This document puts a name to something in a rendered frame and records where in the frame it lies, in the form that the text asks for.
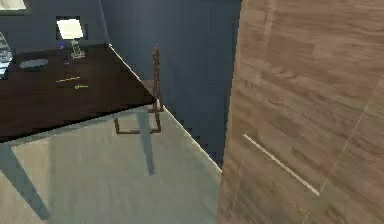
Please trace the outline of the brown wooden chair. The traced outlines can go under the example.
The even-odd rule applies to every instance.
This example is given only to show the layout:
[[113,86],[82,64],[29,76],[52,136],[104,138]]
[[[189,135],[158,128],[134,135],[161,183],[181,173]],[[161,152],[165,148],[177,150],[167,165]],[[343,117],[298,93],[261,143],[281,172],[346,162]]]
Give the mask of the brown wooden chair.
[[[156,128],[150,129],[150,134],[160,133],[162,130],[161,121],[160,121],[160,112],[164,112],[164,105],[161,101],[161,88],[160,88],[160,52],[158,45],[155,44],[152,52],[152,60],[153,60],[153,78],[150,80],[143,80],[141,83],[144,85],[144,87],[151,93],[151,95],[156,99],[156,102],[154,102],[149,108],[147,105],[145,108],[147,109],[147,113],[153,113],[156,121]],[[143,107],[134,109],[133,113],[139,112],[141,114],[143,112]],[[114,120],[114,126],[116,134],[140,134],[140,128],[139,129],[128,129],[126,131],[120,129],[119,119],[115,118]]]

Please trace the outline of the brown wooden wardrobe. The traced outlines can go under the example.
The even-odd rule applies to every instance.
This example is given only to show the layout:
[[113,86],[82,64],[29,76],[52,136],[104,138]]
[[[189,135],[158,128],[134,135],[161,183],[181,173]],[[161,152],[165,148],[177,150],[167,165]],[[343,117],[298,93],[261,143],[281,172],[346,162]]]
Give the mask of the brown wooden wardrobe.
[[241,1],[217,224],[384,224],[384,0]]

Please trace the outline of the dark brown table grey legs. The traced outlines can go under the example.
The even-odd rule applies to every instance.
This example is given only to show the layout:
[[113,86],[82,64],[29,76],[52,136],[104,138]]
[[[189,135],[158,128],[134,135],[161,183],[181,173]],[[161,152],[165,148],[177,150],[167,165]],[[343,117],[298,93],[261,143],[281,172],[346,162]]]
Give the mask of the dark brown table grey legs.
[[[49,212],[12,148],[61,132],[76,130],[128,114],[137,116],[147,173],[155,167],[149,115],[155,98],[108,44],[89,45],[86,56],[54,49],[14,56],[0,80],[0,172],[42,220]],[[23,61],[47,59],[38,70],[23,70]],[[56,83],[77,77],[79,80]],[[88,88],[75,89],[76,85]],[[133,113],[143,107],[143,112]]]

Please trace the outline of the yellow pencil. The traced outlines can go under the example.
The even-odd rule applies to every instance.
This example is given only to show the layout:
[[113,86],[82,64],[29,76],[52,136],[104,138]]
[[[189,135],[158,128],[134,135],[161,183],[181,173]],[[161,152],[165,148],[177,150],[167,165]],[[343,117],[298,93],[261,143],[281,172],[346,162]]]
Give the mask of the yellow pencil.
[[80,78],[81,78],[80,76],[77,76],[77,77],[70,77],[70,78],[65,78],[65,79],[56,80],[55,82],[56,82],[56,83],[70,82],[70,81],[79,80]]

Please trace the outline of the white shade table lamp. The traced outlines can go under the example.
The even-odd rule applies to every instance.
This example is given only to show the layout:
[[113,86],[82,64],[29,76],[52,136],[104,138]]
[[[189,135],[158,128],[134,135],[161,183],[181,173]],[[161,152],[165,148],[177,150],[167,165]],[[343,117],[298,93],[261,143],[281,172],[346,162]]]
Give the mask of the white shade table lamp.
[[79,40],[84,36],[78,19],[61,19],[57,21],[60,36],[63,40],[69,40],[72,46],[71,57],[73,59],[84,58],[85,52],[80,48]]

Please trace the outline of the grey shallow bowl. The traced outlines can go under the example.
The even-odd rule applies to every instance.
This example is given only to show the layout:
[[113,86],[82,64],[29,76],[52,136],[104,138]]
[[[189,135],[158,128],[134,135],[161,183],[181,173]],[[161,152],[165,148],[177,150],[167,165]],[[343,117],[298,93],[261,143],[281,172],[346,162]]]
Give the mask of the grey shallow bowl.
[[23,70],[38,70],[45,67],[47,64],[48,64],[47,59],[34,59],[34,60],[23,61],[20,64],[20,68]]

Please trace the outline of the bright window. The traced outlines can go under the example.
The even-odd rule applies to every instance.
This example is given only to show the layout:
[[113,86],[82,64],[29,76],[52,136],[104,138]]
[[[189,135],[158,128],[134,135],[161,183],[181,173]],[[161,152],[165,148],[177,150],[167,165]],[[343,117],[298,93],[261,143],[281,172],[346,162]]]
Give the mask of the bright window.
[[13,12],[26,10],[24,0],[0,0],[0,12]]

